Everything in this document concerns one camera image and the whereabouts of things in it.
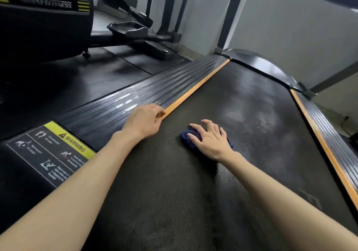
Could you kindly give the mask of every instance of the forearm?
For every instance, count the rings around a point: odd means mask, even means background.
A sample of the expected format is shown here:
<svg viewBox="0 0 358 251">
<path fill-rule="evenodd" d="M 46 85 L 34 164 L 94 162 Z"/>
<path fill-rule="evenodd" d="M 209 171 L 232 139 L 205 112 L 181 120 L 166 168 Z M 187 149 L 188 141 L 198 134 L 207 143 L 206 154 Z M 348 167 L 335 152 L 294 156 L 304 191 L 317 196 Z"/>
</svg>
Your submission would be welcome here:
<svg viewBox="0 0 358 251">
<path fill-rule="evenodd" d="M 119 168 L 139 140 L 115 133 L 101 151 L 0 236 L 0 250 L 80 250 Z"/>
<path fill-rule="evenodd" d="M 358 237 L 235 152 L 223 162 L 297 250 L 356 250 Z"/>
</svg>

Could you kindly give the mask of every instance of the treadmill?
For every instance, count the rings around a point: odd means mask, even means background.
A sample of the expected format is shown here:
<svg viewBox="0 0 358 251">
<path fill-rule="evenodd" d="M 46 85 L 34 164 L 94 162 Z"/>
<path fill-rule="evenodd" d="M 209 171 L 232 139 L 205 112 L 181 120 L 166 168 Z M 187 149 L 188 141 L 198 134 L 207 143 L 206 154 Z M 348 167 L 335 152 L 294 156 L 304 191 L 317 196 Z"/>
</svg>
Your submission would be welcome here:
<svg viewBox="0 0 358 251">
<path fill-rule="evenodd" d="M 100 150 L 135 107 L 156 103 L 167 117 L 123 163 L 84 250 L 290 250 L 224 166 L 182 145 L 180 132 L 204 118 L 250 163 L 358 235 L 355 154 L 292 77 L 220 42 L 215 54 L 67 112 L 46 113 L 46 104 L 38 112 L 52 115 L 41 122 L 2 109 L 1 231 Z M 51 108 L 64 101 L 49 99 Z"/>
</svg>

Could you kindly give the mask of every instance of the person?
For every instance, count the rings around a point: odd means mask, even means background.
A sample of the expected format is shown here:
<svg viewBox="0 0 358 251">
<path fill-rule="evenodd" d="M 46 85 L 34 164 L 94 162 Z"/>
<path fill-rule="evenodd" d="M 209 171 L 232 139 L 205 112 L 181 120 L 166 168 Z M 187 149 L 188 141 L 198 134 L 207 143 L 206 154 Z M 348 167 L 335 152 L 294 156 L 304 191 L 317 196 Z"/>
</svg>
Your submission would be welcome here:
<svg viewBox="0 0 358 251">
<path fill-rule="evenodd" d="M 123 129 L 50 195 L 0 235 L 0 250 L 81 250 L 125 158 L 156 134 L 165 111 L 155 105 L 133 110 Z M 190 124 L 189 137 L 209 158 L 225 165 L 272 218 L 296 250 L 358 250 L 358 237 L 245 160 L 210 120 Z"/>
</svg>

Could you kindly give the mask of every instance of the orange edge strip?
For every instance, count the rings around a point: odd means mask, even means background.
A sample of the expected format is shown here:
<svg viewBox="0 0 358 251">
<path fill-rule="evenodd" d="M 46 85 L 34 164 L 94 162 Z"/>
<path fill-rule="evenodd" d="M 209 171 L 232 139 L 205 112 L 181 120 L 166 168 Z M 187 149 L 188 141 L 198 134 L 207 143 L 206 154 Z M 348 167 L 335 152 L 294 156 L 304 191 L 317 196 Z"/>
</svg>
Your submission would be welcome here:
<svg viewBox="0 0 358 251">
<path fill-rule="evenodd" d="M 216 72 L 218 72 L 228 62 L 230 62 L 229 59 L 227 59 L 218 68 L 213 70 L 210 74 L 208 74 L 201 81 L 199 81 L 197 84 L 195 84 L 194 87 L 192 87 L 189 91 L 187 91 L 185 94 L 183 94 L 177 100 L 175 100 L 168 108 L 165 109 L 165 115 L 163 116 L 163 119 L 165 117 L 167 117 L 173 110 L 175 110 L 181 103 L 183 103 L 184 100 L 186 100 L 192 93 L 194 93 L 197 89 L 199 89 L 199 87 L 201 85 L 203 85 L 209 78 L 211 78 Z"/>
<path fill-rule="evenodd" d="M 310 124 L 313 132 L 315 133 L 318 141 L 320 142 L 321 146 L 324 149 L 324 152 L 327 154 L 330 162 L 332 163 L 334 170 L 337 172 L 340 180 L 342 181 L 344 187 L 346 188 L 351 200 L 353 201 L 354 205 L 358 209 L 358 194 L 355 187 L 352 185 L 350 179 L 347 177 L 346 173 L 342 170 L 341 166 L 339 165 L 337 159 L 333 155 L 331 149 L 328 147 L 326 141 L 324 140 L 317 124 L 313 121 L 313 119 L 309 116 L 307 110 L 303 106 L 301 100 L 299 99 L 298 95 L 294 90 L 290 90 L 293 98 L 297 102 L 298 106 L 300 107 L 301 111 L 303 112 L 304 116 L 306 117 L 308 123 Z"/>
</svg>

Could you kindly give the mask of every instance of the yellow stripe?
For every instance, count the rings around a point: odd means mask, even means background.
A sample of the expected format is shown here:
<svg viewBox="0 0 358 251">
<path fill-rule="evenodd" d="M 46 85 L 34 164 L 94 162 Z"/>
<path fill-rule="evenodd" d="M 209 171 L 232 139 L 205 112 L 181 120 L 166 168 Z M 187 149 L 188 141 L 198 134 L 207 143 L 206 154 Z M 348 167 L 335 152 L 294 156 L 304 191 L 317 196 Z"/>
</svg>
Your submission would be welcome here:
<svg viewBox="0 0 358 251">
<path fill-rule="evenodd" d="M 293 98 L 296 100 L 298 106 L 300 107 L 301 111 L 303 112 L 304 116 L 306 117 L 308 123 L 310 124 L 313 132 L 315 133 L 318 141 L 320 142 L 324 152 L 327 154 L 330 162 L 332 163 L 334 170 L 337 172 L 340 180 L 342 181 L 344 187 L 346 188 L 351 200 L 353 201 L 354 205 L 358 209 L 358 194 L 355 187 L 352 185 L 350 179 L 346 175 L 346 173 L 342 170 L 341 166 L 339 165 L 337 159 L 333 155 L 331 149 L 327 145 L 326 141 L 324 140 L 317 124 L 313 121 L 313 119 L 309 116 L 307 110 L 305 109 L 304 105 L 302 104 L 301 100 L 299 99 L 298 95 L 294 90 L 291 89 L 291 94 Z"/>
<path fill-rule="evenodd" d="M 185 94 L 183 94 L 181 97 L 179 97 L 176 101 L 174 101 L 168 108 L 165 109 L 165 115 L 163 116 L 163 119 L 167 117 L 173 110 L 175 110 L 181 103 L 184 102 L 192 93 L 194 93 L 201 85 L 203 85 L 209 78 L 211 78 L 216 72 L 218 72 L 226 63 L 230 62 L 229 59 L 227 59 L 222 65 L 220 65 L 218 68 L 213 70 L 210 74 L 208 74 L 206 77 L 204 77 L 201 81 L 199 81 L 197 84 L 194 85 L 189 91 L 187 91 Z"/>
<path fill-rule="evenodd" d="M 96 154 L 84 143 L 80 142 L 76 136 L 71 135 L 67 130 L 64 130 L 55 122 L 51 121 L 44 126 L 47 127 L 53 133 L 55 133 L 56 136 L 61 138 L 66 144 L 74 148 L 79 154 L 84 156 L 87 160 L 89 160 Z"/>
</svg>

